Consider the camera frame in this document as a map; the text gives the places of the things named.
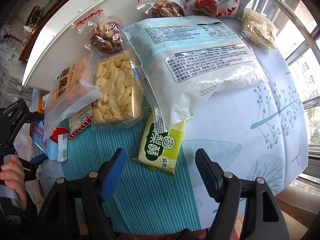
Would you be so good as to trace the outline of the person's left hand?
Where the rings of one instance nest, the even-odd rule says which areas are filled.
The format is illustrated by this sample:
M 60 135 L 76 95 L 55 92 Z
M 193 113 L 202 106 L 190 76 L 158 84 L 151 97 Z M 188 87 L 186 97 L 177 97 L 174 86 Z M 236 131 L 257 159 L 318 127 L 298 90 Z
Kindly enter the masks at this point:
M 5 182 L 7 187 L 16 191 L 22 211 L 25 211 L 27 208 L 27 193 L 24 179 L 23 165 L 16 155 L 12 155 L 11 159 L 1 166 L 1 180 Z

